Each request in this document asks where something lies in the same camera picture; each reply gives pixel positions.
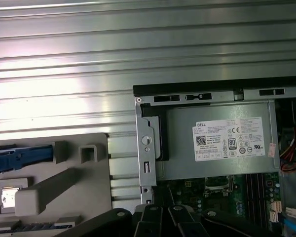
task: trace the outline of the blue wire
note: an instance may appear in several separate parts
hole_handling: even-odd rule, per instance
[[[284,224],[289,227],[290,229],[296,231],[296,225],[293,222],[290,222],[289,220],[285,219]]]

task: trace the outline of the connector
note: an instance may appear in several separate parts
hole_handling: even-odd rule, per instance
[[[278,223],[278,213],[276,211],[270,211],[270,221],[272,223]]]
[[[271,208],[273,211],[277,213],[282,212],[282,202],[281,201],[272,202]]]
[[[296,218],[296,209],[286,207],[285,212],[288,216]]]

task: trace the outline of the sticker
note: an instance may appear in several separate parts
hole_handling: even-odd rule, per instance
[[[196,161],[265,155],[261,117],[197,122],[192,129]]]
[[[267,156],[274,158],[275,157],[275,152],[276,152],[276,144],[270,143],[270,146],[268,148]]]

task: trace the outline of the rectangular cutout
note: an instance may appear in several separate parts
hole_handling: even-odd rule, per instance
[[[284,89],[276,89],[275,94],[276,95],[285,95],[285,90]]]
[[[274,90],[260,90],[260,96],[274,95]]]
[[[198,95],[186,95],[185,96],[186,100],[195,100],[195,99],[198,99],[198,100],[211,100],[212,98],[213,97],[212,97],[211,93],[204,93],[204,94],[198,94]]]
[[[145,174],[150,173],[150,162],[149,161],[144,162],[144,173]]]
[[[212,98],[213,97],[212,97],[211,93],[205,93],[205,94],[199,94],[198,95],[199,100],[211,100]]]
[[[164,96],[154,96],[154,102],[167,102],[167,101],[179,101],[179,95],[164,95]]]

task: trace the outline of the blue latch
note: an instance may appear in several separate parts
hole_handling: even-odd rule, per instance
[[[52,145],[1,150],[0,172],[21,169],[42,161],[53,161]]]

